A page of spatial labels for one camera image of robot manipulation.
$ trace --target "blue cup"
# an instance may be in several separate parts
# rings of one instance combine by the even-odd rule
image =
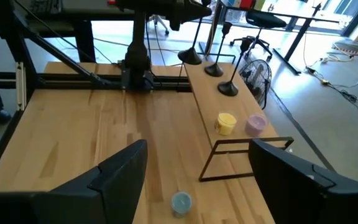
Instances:
[[[184,217],[191,209],[191,197],[186,192],[177,192],[172,196],[173,215],[177,218]]]

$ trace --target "purple cup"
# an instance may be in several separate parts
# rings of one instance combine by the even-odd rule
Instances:
[[[246,124],[246,133],[251,137],[258,137],[266,128],[267,119],[263,115],[251,115]]]

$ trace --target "electric fan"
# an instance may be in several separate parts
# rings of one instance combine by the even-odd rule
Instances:
[[[272,71],[264,60],[251,61],[241,72],[248,89],[255,97],[262,110],[266,107],[267,92],[272,81]]]

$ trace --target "red object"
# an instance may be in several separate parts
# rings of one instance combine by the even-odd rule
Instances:
[[[241,9],[251,9],[253,2],[254,2],[254,0],[241,0],[240,8]]]

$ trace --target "yellow cup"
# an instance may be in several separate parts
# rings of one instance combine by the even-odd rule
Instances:
[[[229,113],[219,113],[215,121],[215,130],[217,133],[227,136],[233,132],[237,119]]]

